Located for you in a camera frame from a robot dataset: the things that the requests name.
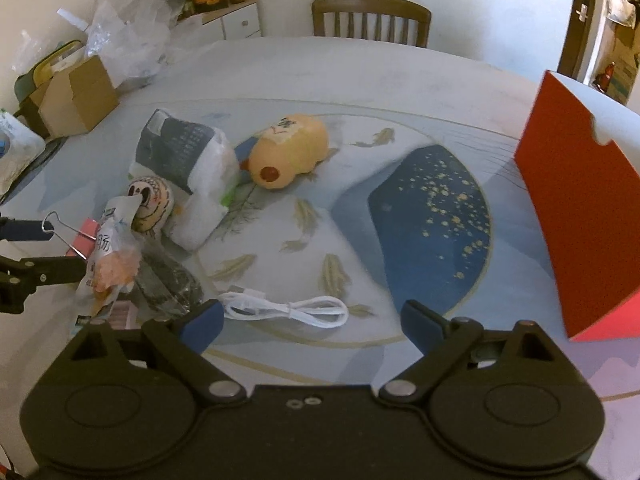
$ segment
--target door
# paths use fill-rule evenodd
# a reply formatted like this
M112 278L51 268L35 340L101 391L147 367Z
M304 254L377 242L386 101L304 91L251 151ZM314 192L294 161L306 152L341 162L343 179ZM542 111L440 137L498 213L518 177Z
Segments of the door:
M595 5L596 0L574 0L564 48L558 64L558 72L565 76L577 78L587 46Z

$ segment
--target cartoon face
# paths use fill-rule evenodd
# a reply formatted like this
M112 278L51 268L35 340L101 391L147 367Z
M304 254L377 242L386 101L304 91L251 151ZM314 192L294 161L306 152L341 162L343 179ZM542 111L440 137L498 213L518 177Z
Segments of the cartoon face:
M139 178L129 185L127 194L142 195L142 203L133 219L133 229L154 237L159 235L174 208L174 197L166 182L156 176Z

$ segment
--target yellow plush toy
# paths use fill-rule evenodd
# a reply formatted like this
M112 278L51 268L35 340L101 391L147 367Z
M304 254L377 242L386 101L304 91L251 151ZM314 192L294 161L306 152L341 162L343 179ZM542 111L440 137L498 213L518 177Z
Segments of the yellow plush toy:
M297 174L309 173L329 151L329 133L313 116L285 117L256 135L260 137L243 164L251 178L266 189L281 189Z

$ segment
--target wooden door frame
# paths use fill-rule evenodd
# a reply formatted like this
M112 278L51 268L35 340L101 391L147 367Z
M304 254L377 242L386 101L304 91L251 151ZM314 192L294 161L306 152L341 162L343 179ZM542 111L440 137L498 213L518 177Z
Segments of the wooden door frame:
M567 40L571 31L573 21L579 20L576 12L577 9L580 8L581 4L582 0L572 1L571 16L569 18L569 23L567 26L567 35L564 39L564 47L562 48L562 54L560 56L560 61L558 62L558 73L561 73L573 79L576 79L578 77L580 67L582 66L582 62L584 60L585 50L589 41L589 31L591 30L591 26L593 25L593 13L596 9L597 0L589 0L587 21L584 23L584 31L582 33L582 39L580 41L580 48L578 52L575 53L572 52Z

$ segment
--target screw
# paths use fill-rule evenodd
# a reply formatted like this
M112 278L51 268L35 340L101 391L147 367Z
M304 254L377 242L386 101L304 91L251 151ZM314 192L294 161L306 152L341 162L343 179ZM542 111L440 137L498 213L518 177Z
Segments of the screw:
M216 397L235 397L242 391L242 386L233 381L216 381L209 385L209 393Z
M305 403L300 399L289 399L286 403L287 408L291 408L292 410L301 410L305 407Z
M305 399L305 404L307 406L319 406L322 404L322 399L320 397L307 397Z
M385 384L385 390L394 397L409 397L418 390L418 387L410 381L396 379Z

